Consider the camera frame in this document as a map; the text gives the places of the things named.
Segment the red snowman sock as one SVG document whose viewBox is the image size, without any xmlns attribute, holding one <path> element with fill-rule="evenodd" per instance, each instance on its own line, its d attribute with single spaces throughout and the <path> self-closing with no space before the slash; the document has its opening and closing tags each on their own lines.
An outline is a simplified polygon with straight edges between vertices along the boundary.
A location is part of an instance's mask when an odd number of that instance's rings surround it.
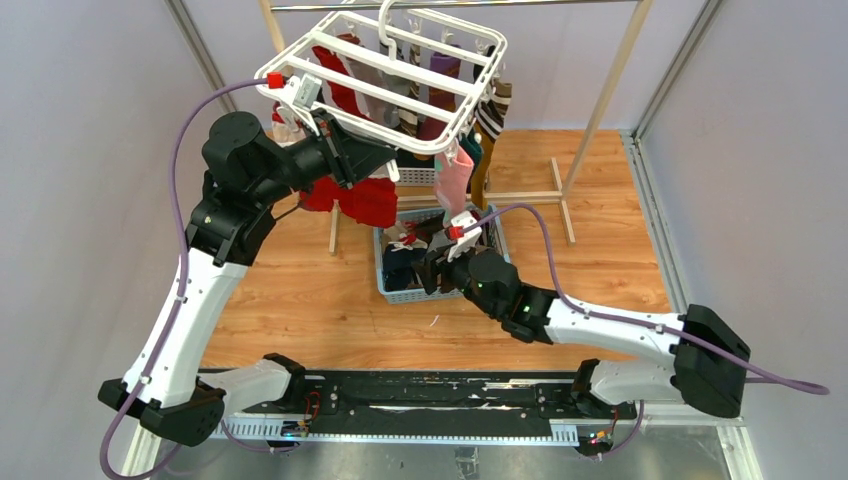
<svg viewBox="0 0 848 480">
<path fill-rule="evenodd" d="M 299 205 L 312 212 L 331 212 L 336 201 L 343 197 L 345 190 L 332 177 L 317 180 L 309 189 L 299 192 Z"/>
</svg>

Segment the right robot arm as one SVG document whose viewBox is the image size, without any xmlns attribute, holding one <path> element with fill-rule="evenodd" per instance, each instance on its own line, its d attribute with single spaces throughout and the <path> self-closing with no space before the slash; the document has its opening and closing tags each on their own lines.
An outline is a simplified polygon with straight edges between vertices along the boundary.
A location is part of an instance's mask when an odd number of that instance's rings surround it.
<svg viewBox="0 0 848 480">
<path fill-rule="evenodd" d="M 682 403 L 719 418 L 741 413 L 750 349 L 709 307 L 646 314 L 560 297 L 522 281 L 517 268 L 492 249 L 453 260 L 429 253 L 413 268 L 426 293 L 459 291 L 519 341 L 629 355 L 627 362 L 580 364 L 571 400 L 584 416 L 630 401 Z"/>
</svg>

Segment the white clip sock hanger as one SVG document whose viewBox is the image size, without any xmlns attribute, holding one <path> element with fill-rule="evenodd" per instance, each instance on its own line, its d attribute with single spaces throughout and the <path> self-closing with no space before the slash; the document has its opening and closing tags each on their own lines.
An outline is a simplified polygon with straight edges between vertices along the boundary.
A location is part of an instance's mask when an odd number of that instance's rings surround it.
<svg viewBox="0 0 848 480">
<path fill-rule="evenodd" d="M 476 106 L 489 90 L 496 73 L 501 68 L 508 41 L 495 29 L 437 12 L 431 4 L 413 3 L 408 6 L 410 15 L 419 20 L 431 21 L 448 31 L 464 32 L 494 48 L 491 54 L 461 49 L 453 46 L 448 39 L 434 40 L 415 30 L 404 30 L 390 25 L 388 15 L 396 5 L 394 1 L 381 3 L 346 1 L 339 5 L 327 6 L 328 13 L 319 23 L 256 71 L 254 77 L 259 82 L 258 91 L 267 98 L 279 101 L 283 87 L 292 76 L 309 73 L 318 77 L 322 84 L 333 83 L 347 87 L 367 97 L 396 104 L 401 112 L 434 119 L 444 125 L 436 138 L 422 140 L 414 135 L 382 126 L 374 120 L 361 119 L 338 108 L 327 106 L 325 109 L 345 130 L 411 153 L 436 155 L 445 152 L 460 135 L 471 130 Z M 380 43 L 387 46 L 387 53 L 355 45 L 333 35 L 331 28 L 339 20 L 352 26 L 366 27 L 376 31 Z M 480 67 L 481 72 L 476 80 L 468 82 L 416 66 L 406 60 L 398 61 L 396 48 L 399 41 L 471 63 Z M 314 47 L 324 47 L 344 60 L 359 62 L 374 68 L 377 72 L 385 71 L 406 78 L 410 83 L 451 93 L 459 102 L 455 110 L 443 109 L 414 100 L 408 95 L 393 93 L 358 77 L 344 75 L 318 63 L 312 63 L 306 59 L 305 54 Z"/>
</svg>

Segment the red santa sock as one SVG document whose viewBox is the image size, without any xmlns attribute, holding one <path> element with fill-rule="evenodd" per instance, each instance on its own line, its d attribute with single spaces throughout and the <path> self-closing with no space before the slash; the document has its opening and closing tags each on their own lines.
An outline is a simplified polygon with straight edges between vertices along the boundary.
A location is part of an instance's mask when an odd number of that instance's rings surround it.
<svg viewBox="0 0 848 480">
<path fill-rule="evenodd" d="M 389 178 L 367 178 L 338 195 L 341 211 L 359 224 L 389 228 L 397 216 L 395 183 Z"/>
</svg>

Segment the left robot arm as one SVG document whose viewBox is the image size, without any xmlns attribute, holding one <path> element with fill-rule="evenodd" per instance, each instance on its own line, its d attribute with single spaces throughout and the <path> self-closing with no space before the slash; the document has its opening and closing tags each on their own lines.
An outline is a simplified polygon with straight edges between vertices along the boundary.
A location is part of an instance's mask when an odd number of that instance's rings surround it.
<svg viewBox="0 0 848 480">
<path fill-rule="evenodd" d="M 180 223 L 168 300 L 137 360 L 98 393 L 102 403 L 161 438 L 194 447 L 246 408 L 272 402 L 291 413 L 306 402 L 304 368 L 277 353 L 222 373 L 199 368 L 224 306 L 276 226 L 274 205 L 321 179 L 351 187 L 396 156 L 394 147 L 346 131 L 322 109 L 312 116 L 316 131 L 288 146 L 244 111 L 210 128 L 201 150 L 203 194 Z"/>
</svg>

